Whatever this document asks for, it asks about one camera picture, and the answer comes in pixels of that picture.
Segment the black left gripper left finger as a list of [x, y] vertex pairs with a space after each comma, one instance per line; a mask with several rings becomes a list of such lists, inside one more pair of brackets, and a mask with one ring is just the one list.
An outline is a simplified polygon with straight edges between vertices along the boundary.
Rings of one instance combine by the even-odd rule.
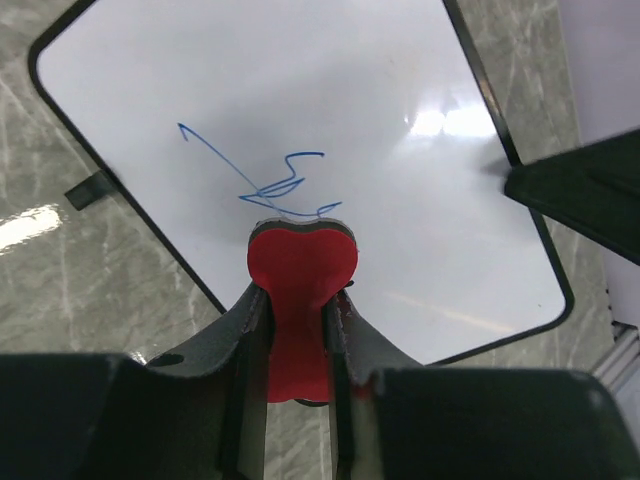
[[5, 479], [224, 479], [239, 473], [248, 354], [268, 298], [248, 287], [148, 363], [118, 353], [1, 358]]

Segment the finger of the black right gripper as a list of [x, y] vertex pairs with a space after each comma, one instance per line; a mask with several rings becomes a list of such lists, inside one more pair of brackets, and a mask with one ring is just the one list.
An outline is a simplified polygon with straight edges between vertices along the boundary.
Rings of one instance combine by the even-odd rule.
[[504, 194], [639, 263], [639, 131], [511, 170]]

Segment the white whiteboard black frame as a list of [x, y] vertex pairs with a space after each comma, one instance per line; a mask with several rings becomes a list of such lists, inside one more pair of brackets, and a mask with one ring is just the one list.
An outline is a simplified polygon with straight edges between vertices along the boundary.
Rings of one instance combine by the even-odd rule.
[[43, 100], [220, 306], [270, 217], [340, 220], [359, 313], [423, 364], [562, 323], [573, 295], [452, 1], [79, 1]]

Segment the red black whiteboard eraser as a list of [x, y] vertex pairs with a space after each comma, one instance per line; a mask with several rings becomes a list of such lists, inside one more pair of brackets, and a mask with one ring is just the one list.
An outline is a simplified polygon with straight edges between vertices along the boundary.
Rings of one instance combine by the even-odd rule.
[[269, 402], [329, 400], [322, 309], [352, 280], [357, 264], [355, 236], [335, 219], [271, 219], [251, 233], [248, 272], [267, 292], [275, 322]]

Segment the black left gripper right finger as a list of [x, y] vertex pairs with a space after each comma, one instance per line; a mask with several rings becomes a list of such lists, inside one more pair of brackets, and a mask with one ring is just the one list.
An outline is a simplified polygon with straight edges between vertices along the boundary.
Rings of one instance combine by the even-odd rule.
[[635, 479], [639, 454], [589, 374], [425, 367], [355, 309], [322, 310], [336, 479]]

